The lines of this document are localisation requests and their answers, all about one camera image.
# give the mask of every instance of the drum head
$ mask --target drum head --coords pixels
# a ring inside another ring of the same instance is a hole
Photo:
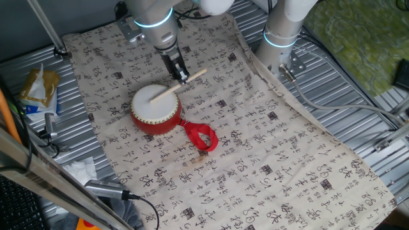
[[[176,93],[170,93],[155,102],[149,103],[149,100],[166,89],[166,86],[153,84],[138,90],[131,104],[135,118],[152,125],[163,123],[172,118],[176,114],[179,104]]]

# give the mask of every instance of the red drum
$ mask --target red drum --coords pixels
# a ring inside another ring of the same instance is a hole
[[[166,134],[180,122],[181,103],[176,93],[171,93],[155,102],[149,100],[167,89],[152,84],[136,92],[131,103],[131,118],[143,132],[151,135]]]

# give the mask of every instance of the blue light ring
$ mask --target blue light ring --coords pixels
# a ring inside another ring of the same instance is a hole
[[[157,26],[160,26],[160,25],[162,25],[163,23],[165,23],[165,22],[172,16],[172,13],[173,13],[173,7],[171,8],[171,10],[169,10],[169,14],[166,16],[166,18],[165,18],[164,20],[161,20],[160,22],[157,22],[157,23],[152,24],[152,25],[140,24],[140,23],[138,23],[136,20],[135,20],[134,22],[135,22],[135,24],[137,24],[139,27],[143,27],[143,28],[153,28],[153,27],[157,27]]]
[[[295,44],[295,42],[296,42],[296,40],[295,40],[292,44],[289,44],[289,45],[277,45],[277,44],[274,44],[274,43],[272,43],[272,42],[270,42],[270,41],[268,40],[268,38],[266,37],[266,32],[265,32],[265,31],[263,31],[263,35],[264,35],[264,39],[265,39],[270,45],[272,45],[272,46],[274,46],[274,47],[278,47],[278,48],[291,47],[291,46],[293,46],[293,45]]]

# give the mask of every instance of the green fabric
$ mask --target green fabric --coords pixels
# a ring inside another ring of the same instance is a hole
[[[409,12],[395,0],[326,0],[305,24],[373,96],[392,87],[397,64],[409,59]]]

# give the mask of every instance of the drum rim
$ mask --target drum rim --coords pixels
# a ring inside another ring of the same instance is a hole
[[[161,84],[149,84],[149,85],[147,85],[147,86],[152,86],[152,85],[164,86],[164,85],[161,85]],[[171,115],[170,115],[168,118],[163,119],[162,121],[146,121],[146,120],[144,120],[144,119],[141,119],[139,116],[136,116],[136,113],[135,113],[135,110],[134,110],[134,98],[135,98],[136,93],[135,93],[134,96],[132,97],[132,100],[131,100],[131,103],[130,103],[130,110],[131,110],[131,112],[132,112],[132,115],[133,115],[134,118],[136,118],[138,121],[140,121],[140,122],[142,122],[142,123],[145,123],[145,124],[149,124],[149,125],[159,125],[159,124],[165,123],[166,121],[169,121],[171,118],[173,118],[173,116],[176,114],[176,112],[178,112],[178,109],[179,109],[179,106],[180,106],[178,95],[177,95],[175,92],[172,92],[171,94],[173,94],[173,95],[176,97],[176,104],[177,104],[177,106],[176,106],[176,108],[174,109],[174,111],[171,113]]]

